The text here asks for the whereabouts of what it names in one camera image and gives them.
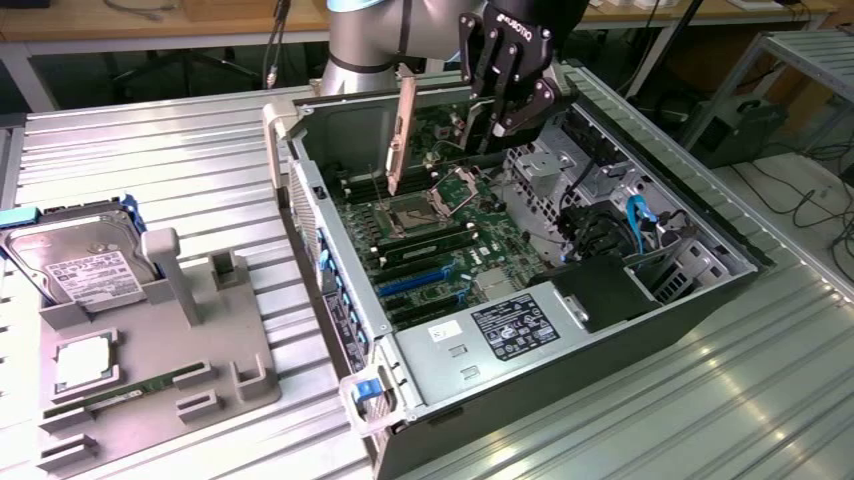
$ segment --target power supply label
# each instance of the power supply label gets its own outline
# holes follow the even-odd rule
[[[476,311],[471,317],[503,361],[560,338],[530,294]]]
[[[71,299],[88,305],[143,291],[121,252],[109,252],[47,265]]]

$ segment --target cable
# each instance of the cable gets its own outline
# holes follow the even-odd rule
[[[762,154],[762,152],[764,151],[764,149],[768,146],[775,145],[775,144],[780,145],[780,146],[784,146],[786,148],[791,149],[792,151],[796,151],[792,147],[790,147],[786,144],[768,143],[762,148],[759,148],[759,152],[756,154],[756,157]],[[838,171],[841,173],[842,172],[842,159],[843,159],[845,155],[851,151],[853,148],[854,148],[854,129],[851,130],[851,134],[849,135],[847,142],[838,143],[838,144],[831,144],[831,145],[825,145],[822,147],[817,147],[817,148],[811,149],[807,152],[802,152],[802,154],[804,156],[810,157],[814,152],[815,153],[822,153],[825,156],[822,158],[815,159],[815,160],[818,160],[818,161],[833,161],[833,160],[835,160],[837,161],[837,169],[838,169]],[[827,246],[827,251],[830,253],[830,258],[833,260],[834,266],[837,267],[837,270],[842,273],[842,275],[849,280],[849,282],[851,282],[851,284],[854,284],[854,277],[842,268],[842,264],[839,263],[839,258],[838,258],[838,255],[837,255],[837,247],[839,246],[839,244],[843,244],[846,253],[849,254],[849,256],[851,258],[854,258],[854,252],[851,251],[851,246],[850,246],[850,242],[854,240],[854,210],[851,209],[851,206],[854,205],[854,195],[851,195],[851,192],[849,190],[849,187],[847,187],[847,184],[846,184],[845,180],[842,178],[839,178],[839,182],[842,184],[842,189],[845,191],[845,194],[847,196],[849,201],[847,201],[847,204],[846,204],[846,207],[845,207],[843,211],[841,213],[834,213],[827,208],[825,208],[822,205],[815,203],[815,201],[813,201],[813,196],[815,195],[815,190],[810,190],[806,193],[802,192],[800,189],[798,189],[790,182],[787,182],[786,180],[783,180],[783,179],[778,178],[776,176],[771,175],[752,161],[747,162],[747,164],[762,175],[764,175],[766,177],[771,178],[774,181],[779,182],[780,184],[786,185],[794,192],[796,192],[800,195],[800,200],[798,201],[796,205],[792,208],[790,208],[790,209],[774,208],[770,205],[770,203],[767,202],[767,200],[764,199],[764,197],[759,194],[758,190],[750,184],[750,182],[747,181],[746,177],[742,175],[742,173],[735,168],[735,166],[730,165],[730,168],[732,169],[735,174],[740,177],[742,181],[744,182],[744,184],[747,185],[747,187],[750,188],[752,193],[756,195],[756,197],[759,198],[759,200],[762,201],[764,206],[776,214],[780,214],[780,215],[791,214],[791,223],[796,228],[809,228],[809,227],[813,227],[813,226],[815,226],[815,225],[818,225],[821,223],[825,223],[825,222],[829,222],[829,221],[837,220],[837,219],[839,219],[842,221],[842,231],[839,232],[839,234],[830,241],[830,244]],[[814,222],[810,222],[810,223],[806,223],[806,224],[800,224],[800,223],[798,223],[796,216],[798,216],[798,212],[800,211],[800,208],[803,208],[803,206],[807,203],[811,203],[813,205],[815,205],[821,210],[823,210],[829,214],[829,216],[826,218],[821,219],[821,220],[814,221]]]
[[[590,159],[590,162],[587,162],[587,165],[584,165],[584,170],[582,170],[582,173],[578,175],[575,182],[572,182],[572,185],[570,185],[570,188],[566,189],[566,191],[563,192],[563,195],[560,196],[560,203],[558,204],[559,208],[563,208],[563,204],[566,203],[567,197],[572,195],[572,192],[575,192],[575,189],[584,181],[584,178],[587,178],[587,175],[590,175],[590,172],[592,171],[592,167],[595,163],[596,162],[594,162],[592,159]]]
[[[107,7],[112,8],[113,10],[124,13],[131,13],[133,15],[139,15],[140,17],[145,17],[152,22],[163,21],[163,16],[152,12],[167,12],[177,8],[176,5],[173,4],[161,5],[159,7],[127,7],[124,5],[119,5],[112,0],[101,0],[101,1],[104,2],[104,5],[107,5]]]
[[[806,22],[810,23],[813,21],[813,10],[810,10],[810,7],[803,3],[803,0],[798,0],[798,3],[800,7],[803,7],[802,10],[806,10]]]
[[[288,13],[291,11],[291,0],[277,0],[276,8],[273,12],[273,26],[272,31],[269,32],[269,38],[267,39],[267,46],[264,47],[264,60],[261,65],[261,76],[264,80],[264,88],[271,89],[276,85],[276,80],[279,78],[279,59],[281,52],[281,43],[284,36],[284,23],[288,18]],[[269,62],[269,49],[272,48],[272,44],[276,42],[276,49],[273,53],[272,62]]]
[[[652,24],[652,18],[655,17],[655,12],[658,11],[658,4],[659,3],[660,3],[660,0],[655,0],[655,5],[652,6],[652,11],[650,12],[650,16],[646,19],[646,25],[643,26],[643,31],[644,32],[650,30],[650,25]],[[620,87],[615,90],[616,93],[622,93],[623,90],[626,88],[628,88],[628,86],[631,85],[631,82],[635,81],[635,78],[638,78],[638,74],[640,73],[640,68],[643,67],[646,59],[650,56],[650,51],[652,50],[652,44],[654,43],[655,42],[654,42],[652,36],[650,36],[650,40],[647,41],[647,44],[646,44],[646,50],[643,52],[643,57],[640,57],[640,63],[638,64],[638,68],[635,68],[635,71],[631,74],[631,77],[628,78],[626,83],[623,83],[620,85]]]

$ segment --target black cable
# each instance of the black cable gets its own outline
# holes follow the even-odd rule
[[[763,147],[759,148],[758,155],[760,155],[760,153],[764,151],[764,149],[771,145],[780,145],[780,146],[784,146],[786,148],[788,148],[790,150],[796,151],[792,147],[790,147],[786,144],[768,143]],[[818,153],[818,152],[823,153],[827,156],[825,158],[821,158],[819,161],[835,160],[837,161],[837,170],[839,170],[839,173],[842,173],[842,159],[843,159],[845,155],[847,155],[847,153],[851,151],[853,148],[854,148],[854,129],[851,130],[851,134],[849,135],[847,142],[838,143],[838,144],[831,144],[831,145],[825,145],[822,147],[817,147],[814,149],[810,149],[810,151],[807,151],[807,152],[800,152],[800,153],[804,156],[811,156],[811,154]],[[827,151],[835,153],[835,156],[830,156],[827,154]],[[830,253],[830,258],[833,260],[834,266],[837,267],[837,270],[842,273],[842,275],[849,280],[849,282],[851,282],[851,284],[854,284],[854,277],[842,268],[842,264],[839,263],[839,258],[837,256],[837,247],[842,243],[843,246],[845,246],[846,253],[849,254],[849,256],[851,258],[854,258],[854,252],[851,251],[851,246],[850,246],[850,242],[854,240],[854,210],[851,209],[851,206],[854,205],[854,195],[851,195],[851,192],[849,190],[849,187],[847,187],[847,184],[846,184],[845,180],[842,178],[839,178],[839,182],[842,184],[842,189],[845,190],[845,194],[847,196],[849,201],[847,201],[847,204],[846,204],[846,207],[845,207],[845,210],[842,211],[842,213],[834,213],[827,208],[825,208],[822,205],[815,203],[815,201],[813,201],[813,196],[815,195],[815,190],[810,190],[806,193],[803,193],[800,191],[800,189],[798,189],[790,182],[787,182],[786,180],[780,179],[779,177],[771,175],[752,161],[747,162],[747,164],[762,175],[764,175],[766,177],[771,178],[774,181],[779,182],[780,184],[786,185],[792,191],[795,191],[800,195],[800,200],[798,201],[798,204],[792,208],[790,208],[787,210],[786,209],[774,208],[768,204],[768,202],[764,199],[764,197],[759,194],[758,190],[750,184],[750,182],[747,181],[746,177],[738,171],[735,166],[732,166],[732,165],[730,166],[730,168],[732,169],[735,174],[740,177],[742,181],[744,182],[744,184],[747,185],[747,187],[750,188],[752,193],[756,195],[756,197],[759,198],[759,200],[762,201],[764,206],[774,213],[778,213],[778,214],[782,214],[782,215],[787,215],[787,214],[791,213],[791,223],[796,228],[807,228],[807,227],[815,226],[815,225],[818,225],[821,223],[825,223],[825,222],[835,220],[835,219],[839,219],[842,221],[842,231],[834,237],[834,239],[830,241],[830,245],[827,246],[827,250],[829,250],[829,253]],[[800,208],[807,203],[811,203],[819,209],[822,209],[829,214],[829,216],[826,218],[821,219],[821,220],[814,221],[814,222],[810,222],[810,223],[806,223],[806,224],[800,224],[800,223],[798,223],[796,216],[798,216],[798,212],[799,212]]]
[[[572,192],[575,192],[575,189],[584,181],[584,178],[587,178],[587,175],[590,175],[590,172],[592,171],[592,167],[595,166],[595,163],[596,162],[594,162],[592,159],[590,159],[590,162],[587,162],[587,165],[584,165],[584,170],[582,170],[582,173],[578,175],[575,182],[572,182],[572,185],[570,185],[570,187],[563,192],[563,196],[560,197],[559,208],[563,208],[563,204],[566,203],[567,197],[570,197]]]
[[[269,75],[268,69],[269,69],[269,48],[272,46],[272,41],[276,38],[276,32],[279,30],[279,18],[276,17],[276,20],[273,22],[273,26],[272,26],[272,31],[269,32],[269,38],[267,39],[267,46],[264,47],[264,60],[261,61],[261,82],[263,82],[263,88],[267,89],[269,82],[267,81],[267,76]]]
[[[643,32],[648,32],[650,30],[650,25],[652,24],[652,18],[655,18],[655,12],[658,11],[658,4],[660,3],[660,0],[655,0],[655,5],[652,6],[652,11],[650,12],[650,16],[646,19],[646,25],[643,25]],[[631,77],[628,77],[628,80],[626,80],[626,83],[623,83],[620,85],[620,87],[615,90],[616,93],[622,93],[622,91],[626,89],[626,87],[628,87],[631,85],[631,82],[635,81],[635,78],[638,78],[638,73],[640,73],[640,67],[643,67],[643,63],[646,62],[647,57],[650,56],[650,51],[652,50],[652,44],[655,43],[655,40],[652,38],[652,36],[650,36],[650,40],[646,42],[646,50],[643,51],[643,56],[640,57],[640,63],[638,64],[638,68],[635,68],[634,73],[631,74]]]
[[[279,59],[281,52],[281,43],[284,37],[284,24],[291,11],[291,0],[277,0],[276,8],[273,11],[273,26],[269,32],[269,38],[267,39],[267,46],[264,47],[264,60],[261,65],[261,81],[264,82],[264,88],[269,89],[275,86],[279,74]],[[272,62],[269,62],[269,50],[273,42],[276,43]]]
[[[803,9],[806,10],[806,22],[810,23],[813,21],[813,10],[810,10],[810,7],[806,5],[806,3],[803,3],[803,0],[799,0],[798,3],[800,4],[800,6],[803,7]]]

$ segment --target metal grating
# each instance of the metal grating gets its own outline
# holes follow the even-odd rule
[[[672,348],[408,478],[851,477],[854,311],[843,300],[854,298],[850,289],[813,266],[806,252],[796,256],[780,246],[770,225],[744,215],[746,205],[610,89],[583,70],[572,79],[778,267]],[[99,477],[173,478],[177,471],[188,478],[272,478],[283,472],[295,479],[369,478],[287,239],[265,210],[272,192],[265,171],[255,172],[265,170],[264,155],[251,150],[260,143],[260,121],[241,123],[228,115],[259,107],[261,97],[31,117],[20,198],[47,206],[88,200],[116,191],[89,181],[112,175],[96,178],[124,178],[143,192],[148,221],[173,225],[189,241],[187,259],[223,245],[249,255],[284,392],[277,404],[109,464],[95,472]],[[208,126],[209,116],[225,123]],[[247,151],[249,158],[240,160]],[[199,168],[180,168],[189,164]],[[163,170],[176,173],[157,177]],[[0,326],[9,328],[0,328],[0,476],[41,478],[24,463],[35,428],[25,420],[35,368],[32,289],[15,273],[3,280]]]
[[[184,262],[224,247],[247,256],[283,390],[277,403],[105,465],[93,477],[175,478],[184,472],[184,478],[272,478],[289,472],[292,478],[369,478],[269,186],[260,108],[275,95],[281,92],[32,115],[25,136],[16,131],[24,144],[23,155],[11,158],[21,166],[16,204],[83,203],[127,190],[148,226],[177,230]],[[4,267],[0,477],[44,478],[27,464],[36,432],[36,297]]]
[[[854,35],[839,30],[772,32],[759,45],[854,102]]]

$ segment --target desk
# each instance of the desk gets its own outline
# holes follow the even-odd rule
[[[160,5],[160,0],[139,0]],[[662,27],[650,55],[630,89],[635,94],[646,81],[652,65],[662,53],[667,39],[675,31],[684,4],[659,9],[650,25]],[[822,23],[833,5],[825,0],[806,0],[813,11],[807,28]],[[328,11],[324,0],[293,0],[283,42],[317,42],[328,40]],[[616,7],[604,3],[590,7],[578,30],[610,30],[640,28],[646,25],[648,10],[638,7]],[[175,48],[212,48],[237,45],[263,45],[272,27],[271,20],[223,20],[191,22],[179,9],[163,12],[163,21],[151,22],[136,15],[107,8],[101,0],[55,0],[43,10],[0,10],[0,60],[33,112],[56,109],[29,59],[36,55],[72,53],[165,50]],[[790,21],[788,10],[746,12],[726,0],[706,0],[691,25],[728,23],[772,23]],[[440,62],[428,62],[438,68]]]

